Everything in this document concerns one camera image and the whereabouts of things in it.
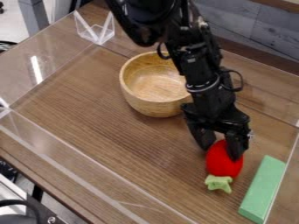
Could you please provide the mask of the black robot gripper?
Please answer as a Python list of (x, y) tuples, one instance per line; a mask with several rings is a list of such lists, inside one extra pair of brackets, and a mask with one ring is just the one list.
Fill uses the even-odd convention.
[(215, 133), (219, 132), (226, 136), (229, 157), (233, 161), (238, 161), (249, 149), (250, 116), (235, 105), (230, 105), (215, 117), (202, 115), (193, 103), (185, 103), (182, 111), (201, 148), (205, 151), (210, 149), (217, 141)]

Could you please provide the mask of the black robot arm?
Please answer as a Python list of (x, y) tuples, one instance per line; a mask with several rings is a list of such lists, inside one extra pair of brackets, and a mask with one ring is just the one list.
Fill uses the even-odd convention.
[(142, 47), (155, 46), (186, 79), (191, 102), (182, 105), (190, 132), (209, 150), (225, 135), (229, 158), (249, 149), (250, 117), (237, 105), (233, 69), (226, 68), (219, 43), (193, 0), (105, 0), (127, 36)]

